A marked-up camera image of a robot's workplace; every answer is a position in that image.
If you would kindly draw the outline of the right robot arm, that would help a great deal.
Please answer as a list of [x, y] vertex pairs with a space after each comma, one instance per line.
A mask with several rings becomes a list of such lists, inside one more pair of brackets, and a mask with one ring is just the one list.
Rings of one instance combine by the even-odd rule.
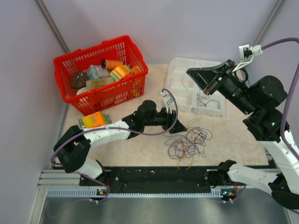
[[[271, 154], [278, 173], [268, 173], [227, 160], [206, 176], [211, 186], [239, 182], [272, 196], [281, 206], [299, 208], [299, 161], [295, 157], [298, 147], [293, 142], [288, 124], [282, 124], [282, 113], [277, 107], [286, 99], [282, 83], [274, 76], [264, 76], [247, 86], [236, 74], [236, 63], [226, 62], [208, 68], [190, 68], [188, 76], [206, 95], [219, 92], [247, 117], [243, 121], [247, 130]], [[285, 140], [291, 141], [287, 146]]]

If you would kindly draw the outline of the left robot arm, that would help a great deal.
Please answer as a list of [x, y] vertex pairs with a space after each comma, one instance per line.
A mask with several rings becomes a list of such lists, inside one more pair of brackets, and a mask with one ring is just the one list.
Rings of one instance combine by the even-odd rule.
[[59, 139], [53, 150], [66, 173], [80, 173], [101, 185], [105, 182], [106, 171], [98, 160], [88, 158], [89, 151], [101, 145], [128, 140], [144, 134], [147, 126], [160, 126], [170, 134], [185, 132], [187, 128], [178, 120], [175, 110], [161, 108], [152, 100], [145, 100], [137, 110], [123, 119], [99, 128], [81, 129], [71, 126]]

